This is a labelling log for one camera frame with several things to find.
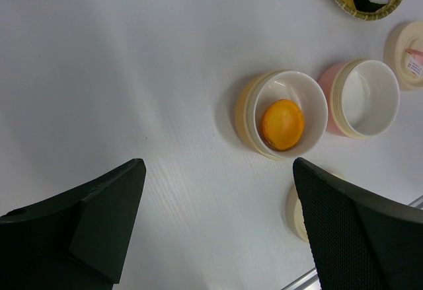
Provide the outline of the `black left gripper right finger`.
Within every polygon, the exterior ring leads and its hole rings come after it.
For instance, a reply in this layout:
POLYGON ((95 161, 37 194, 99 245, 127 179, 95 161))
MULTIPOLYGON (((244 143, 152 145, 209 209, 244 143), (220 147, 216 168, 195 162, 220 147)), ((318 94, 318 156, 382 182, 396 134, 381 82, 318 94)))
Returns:
POLYGON ((421 289, 422 210, 309 161, 293 179, 322 289, 421 289))

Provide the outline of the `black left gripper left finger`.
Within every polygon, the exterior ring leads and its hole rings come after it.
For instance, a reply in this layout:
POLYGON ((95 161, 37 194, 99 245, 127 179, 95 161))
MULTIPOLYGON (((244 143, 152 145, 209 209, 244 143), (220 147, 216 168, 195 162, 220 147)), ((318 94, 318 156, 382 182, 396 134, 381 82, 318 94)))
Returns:
POLYGON ((112 289, 120 282, 146 167, 132 159, 1 216, 2 289, 112 289))

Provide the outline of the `orange round food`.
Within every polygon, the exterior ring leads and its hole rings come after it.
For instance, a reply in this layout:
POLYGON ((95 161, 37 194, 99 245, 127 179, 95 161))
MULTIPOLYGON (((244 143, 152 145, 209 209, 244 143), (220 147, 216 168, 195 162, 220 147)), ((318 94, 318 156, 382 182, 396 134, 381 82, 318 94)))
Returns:
POLYGON ((285 151, 301 139, 305 120, 294 101, 281 99, 266 109, 260 124, 267 144, 277 151, 285 151))

